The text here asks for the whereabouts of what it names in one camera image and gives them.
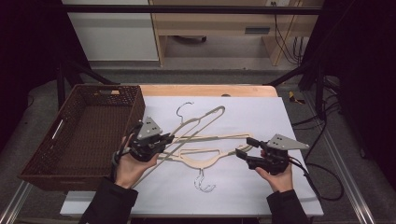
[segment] wooden surface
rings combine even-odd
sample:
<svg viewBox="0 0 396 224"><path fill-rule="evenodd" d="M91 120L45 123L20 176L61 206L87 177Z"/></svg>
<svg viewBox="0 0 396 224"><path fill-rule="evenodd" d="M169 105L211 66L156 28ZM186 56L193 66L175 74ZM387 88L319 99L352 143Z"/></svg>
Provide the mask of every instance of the wooden surface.
<svg viewBox="0 0 396 224"><path fill-rule="evenodd" d="M251 85L140 85L144 96L277 97L272 86Z"/></svg>
<svg viewBox="0 0 396 224"><path fill-rule="evenodd" d="M270 0L150 0L151 5L188 5L188 6L246 6L265 7ZM321 7L323 0L290 0L288 7ZM285 51L286 42L295 36L310 36L318 16L311 15L223 15L223 14L184 14L153 13L155 35L261 35L272 65L278 65ZM247 28L267 28L268 34L246 34ZM157 38L157 49L163 65L166 44Z"/></svg>

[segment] black curtain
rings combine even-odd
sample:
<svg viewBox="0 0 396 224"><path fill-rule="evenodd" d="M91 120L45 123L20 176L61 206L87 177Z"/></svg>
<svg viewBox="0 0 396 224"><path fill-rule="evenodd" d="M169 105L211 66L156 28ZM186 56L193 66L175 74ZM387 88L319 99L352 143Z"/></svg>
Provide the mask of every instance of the black curtain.
<svg viewBox="0 0 396 224"><path fill-rule="evenodd" d="M0 151L18 125L31 89L56 78L60 62L90 68L66 13L48 12L61 0L4 0L0 6ZM81 83L78 73L67 77Z"/></svg>

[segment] white table surface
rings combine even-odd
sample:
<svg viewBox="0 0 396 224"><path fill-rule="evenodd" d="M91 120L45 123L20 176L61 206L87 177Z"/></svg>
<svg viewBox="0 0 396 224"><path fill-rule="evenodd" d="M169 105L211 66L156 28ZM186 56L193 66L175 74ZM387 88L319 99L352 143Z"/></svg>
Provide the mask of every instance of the white table surface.
<svg viewBox="0 0 396 224"><path fill-rule="evenodd" d="M201 117L219 105L226 108L223 116L201 134L252 133L256 139L268 141L274 134L280 133L295 139L285 106L279 97L147 96L145 117L152 117L163 133L170 133L181 122L177 109L187 102L193 105L184 105L179 109L184 121ZM231 151L245 143L245 139L218 140L185 146ZM247 154L260 156L260 149L254 147ZM304 164L300 150L291 150L289 154ZM306 214L322 216L321 205L303 172L295 166L292 169L294 188ZM254 170L249 170L246 162L235 155L221 158L205 169L203 185L215 184L213 191L205 193L195 188L194 180L198 174L199 170L182 162L163 162L135 188L139 196L131 214L136 217L264 217L271 214L265 199L272 193L269 184ZM93 195L91 191L69 191L61 214L80 217Z"/></svg>

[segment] basket handle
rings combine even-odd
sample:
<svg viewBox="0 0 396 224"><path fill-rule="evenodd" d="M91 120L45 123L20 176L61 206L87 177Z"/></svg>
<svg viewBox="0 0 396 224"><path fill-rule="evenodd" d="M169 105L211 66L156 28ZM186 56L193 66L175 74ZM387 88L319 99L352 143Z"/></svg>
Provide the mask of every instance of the basket handle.
<svg viewBox="0 0 396 224"><path fill-rule="evenodd" d="M59 136L59 133L61 132L63 127L64 127L64 120L61 119L59 121L59 124L58 124L57 128L55 129L55 132L52 135L52 140L56 139Z"/></svg>

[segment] white cabinet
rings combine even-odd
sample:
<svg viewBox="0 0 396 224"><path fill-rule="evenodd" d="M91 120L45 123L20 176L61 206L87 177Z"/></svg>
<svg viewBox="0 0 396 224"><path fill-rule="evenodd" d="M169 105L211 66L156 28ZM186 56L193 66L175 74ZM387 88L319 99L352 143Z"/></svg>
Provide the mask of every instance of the white cabinet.
<svg viewBox="0 0 396 224"><path fill-rule="evenodd" d="M64 4L148 5L147 0L63 0ZM149 13L68 13L90 62L158 61Z"/></svg>

